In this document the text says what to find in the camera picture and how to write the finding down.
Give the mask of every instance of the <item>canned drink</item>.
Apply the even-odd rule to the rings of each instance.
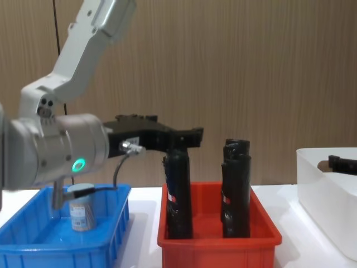
[[[93,188],[91,183],[80,183],[68,187],[67,192]],[[93,195],[80,197],[69,202],[72,229],[78,232],[85,232],[95,227],[95,217],[93,213]]]

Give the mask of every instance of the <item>red plastic bin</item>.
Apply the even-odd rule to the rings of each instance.
[[[282,236],[254,191],[250,192],[250,238],[223,238],[221,183],[191,184],[193,239],[167,239],[167,187],[162,188],[158,245],[163,268],[273,268]]]

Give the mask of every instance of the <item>table surface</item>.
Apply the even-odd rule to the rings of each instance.
[[[275,268],[357,267],[313,222],[297,197],[296,185],[253,186],[255,193],[283,236],[276,247]],[[37,190],[3,193],[0,226]],[[129,196],[130,223],[116,268],[161,268],[157,246],[161,188],[133,188]]]

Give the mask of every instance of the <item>white plastic bin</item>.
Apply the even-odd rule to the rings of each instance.
[[[298,197],[341,252],[357,261],[357,176],[320,171],[317,164],[329,155],[357,159],[357,148],[297,150]]]

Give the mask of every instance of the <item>black object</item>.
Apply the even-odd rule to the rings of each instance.
[[[250,142],[226,140],[222,164],[221,221],[224,237],[249,237]]]
[[[120,144],[135,139],[146,150],[169,152],[173,149],[186,150],[200,147],[203,128],[178,131],[157,122],[157,116],[116,116],[116,121],[104,124],[109,137],[109,158],[124,155]]]
[[[357,160],[344,159],[339,156],[330,155],[329,168],[331,168],[333,172],[357,175]]]
[[[192,238],[190,159],[187,150],[172,150],[163,159],[167,184],[169,239]]]

